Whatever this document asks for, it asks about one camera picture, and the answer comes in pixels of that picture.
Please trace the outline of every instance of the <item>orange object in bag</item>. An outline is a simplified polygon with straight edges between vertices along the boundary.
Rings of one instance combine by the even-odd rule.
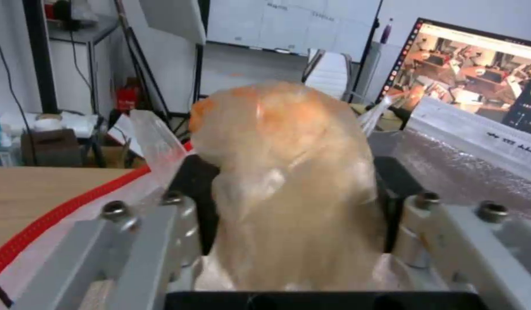
[[[211,259],[236,289],[367,287],[382,220],[372,154],[347,103],[259,84],[197,102],[190,129],[197,153],[220,168]]]

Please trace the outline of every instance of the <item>laptop screen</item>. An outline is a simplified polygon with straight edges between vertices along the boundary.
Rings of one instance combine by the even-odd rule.
[[[530,41],[419,18],[377,102],[389,95],[394,106],[412,111],[423,96],[432,96],[504,122],[530,83]],[[525,111],[531,119],[531,108]],[[516,127],[531,133],[529,125]]]

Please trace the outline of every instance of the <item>whiteboard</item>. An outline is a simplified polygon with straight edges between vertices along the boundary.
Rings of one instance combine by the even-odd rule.
[[[380,0],[212,0],[208,41],[307,55],[346,53],[359,62]]]

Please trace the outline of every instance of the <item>purple bottle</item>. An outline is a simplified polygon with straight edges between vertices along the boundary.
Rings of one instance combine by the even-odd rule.
[[[388,37],[390,36],[390,32],[391,32],[391,22],[393,21],[394,19],[391,18],[390,22],[384,28],[384,32],[382,33],[382,37],[380,38],[380,43],[386,44],[386,42],[388,41]]]

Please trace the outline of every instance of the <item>white chair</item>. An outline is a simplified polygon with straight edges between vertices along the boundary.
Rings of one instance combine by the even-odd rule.
[[[351,57],[343,53],[309,49],[301,82],[338,100],[350,89]]]

